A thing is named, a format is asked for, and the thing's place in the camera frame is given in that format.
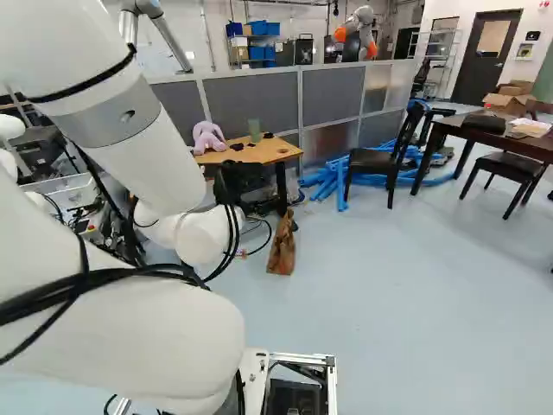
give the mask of gray partition wall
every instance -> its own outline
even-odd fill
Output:
[[[248,119],[262,131],[297,129],[297,74],[267,73],[204,80],[213,122],[227,137],[249,134]]]
[[[152,89],[188,145],[194,145],[192,129],[206,119],[196,82],[153,84]]]
[[[317,166],[353,147],[393,139],[403,122],[416,63],[367,61],[177,75],[150,84],[187,144],[203,119],[227,138],[248,135],[248,119],[304,150]]]

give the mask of green cup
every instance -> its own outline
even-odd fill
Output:
[[[261,141],[261,127],[259,126],[259,118],[248,119],[248,129],[250,130],[250,139],[252,143]]]

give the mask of blue storage bin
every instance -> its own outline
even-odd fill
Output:
[[[280,36],[280,23],[267,22],[267,35]]]
[[[257,20],[255,22],[248,22],[251,26],[252,35],[267,35],[267,21]]]
[[[264,48],[259,46],[250,46],[249,48],[250,59],[263,59],[264,58]]]
[[[275,59],[276,55],[275,47],[265,46],[265,59]]]
[[[242,35],[242,23],[229,22],[226,26],[226,35],[233,37],[234,35]]]

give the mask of black bag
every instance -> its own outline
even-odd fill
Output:
[[[505,132],[505,120],[493,115],[468,114],[463,120],[462,126],[477,128],[494,134],[503,134]]]

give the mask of pink stuffed animal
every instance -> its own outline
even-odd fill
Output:
[[[206,149],[214,149],[215,151],[225,151],[226,141],[223,136],[223,131],[218,125],[209,121],[200,121],[192,130],[194,138],[194,155],[204,154]]]

